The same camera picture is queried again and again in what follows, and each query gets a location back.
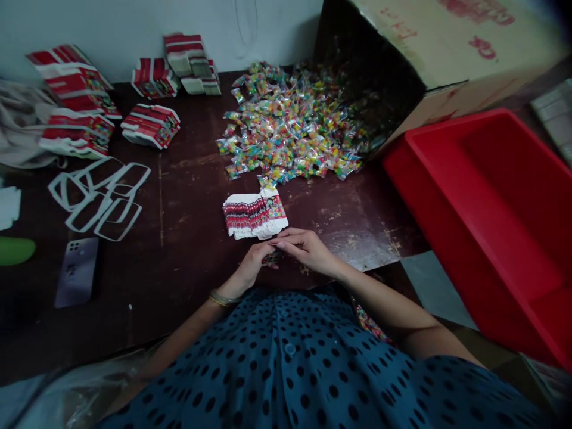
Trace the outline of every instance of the button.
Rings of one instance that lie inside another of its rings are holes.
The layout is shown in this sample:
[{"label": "button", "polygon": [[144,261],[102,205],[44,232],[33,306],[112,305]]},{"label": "button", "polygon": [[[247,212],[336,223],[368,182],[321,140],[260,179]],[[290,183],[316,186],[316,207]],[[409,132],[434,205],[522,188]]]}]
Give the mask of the button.
[{"label": "button", "polygon": [[290,356],[294,356],[296,352],[296,347],[294,347],[293,344],[288,343],[284,346],[284,351],[288,353]]}]

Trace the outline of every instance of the woman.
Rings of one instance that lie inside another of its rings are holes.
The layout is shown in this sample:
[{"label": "woman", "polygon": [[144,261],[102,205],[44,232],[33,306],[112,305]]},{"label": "woman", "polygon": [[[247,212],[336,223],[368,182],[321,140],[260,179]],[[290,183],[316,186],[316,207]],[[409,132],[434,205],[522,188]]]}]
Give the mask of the woman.
[{"label": "woman", "polygon": [[[360,329],[333,295],[250,291],[275,247],[346,287],[402,351]],[[540,418],[423,308],[296,228],[252,246],[116,410],[102,427],[537,427]]]}]

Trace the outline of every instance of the gray cloth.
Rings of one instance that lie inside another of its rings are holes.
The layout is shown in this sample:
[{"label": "gray cloth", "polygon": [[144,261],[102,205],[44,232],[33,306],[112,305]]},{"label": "gray cloth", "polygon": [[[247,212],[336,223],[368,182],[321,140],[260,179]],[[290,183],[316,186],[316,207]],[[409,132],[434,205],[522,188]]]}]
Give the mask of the gray cloth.
[{"label": "gray cloth", "polygon": [[56,160],[38,145],[55,108],[38,88],[0,80],[0,164],[34,169]]}]

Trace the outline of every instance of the red plastic crate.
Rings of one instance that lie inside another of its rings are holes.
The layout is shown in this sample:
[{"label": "red plastic crate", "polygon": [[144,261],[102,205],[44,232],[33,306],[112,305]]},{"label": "red plastic crate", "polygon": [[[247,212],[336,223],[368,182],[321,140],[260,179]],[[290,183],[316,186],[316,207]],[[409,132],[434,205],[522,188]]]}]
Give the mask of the red plastic crate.
[{"label": "red plastic crate", "polygon": [[484,335],[572,370],[572,173],[509,110],[406,132],[383,165]]}]

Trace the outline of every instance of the white wall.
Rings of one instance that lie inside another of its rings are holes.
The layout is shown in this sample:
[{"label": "white wall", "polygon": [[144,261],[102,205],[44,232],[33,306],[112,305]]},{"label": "white wall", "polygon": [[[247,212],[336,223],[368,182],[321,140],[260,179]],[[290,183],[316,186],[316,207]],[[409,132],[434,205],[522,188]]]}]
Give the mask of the white wall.
[{"label": "white wall", "polygon": [[137,59],[163,56],[162,36],[175,31],[200,34],[220,72],[292,64],[311,56],[321,8],[322,0],[2,0],[0,76],[38,82],[24,55],[75,43],[110,81],[127,82]]}]

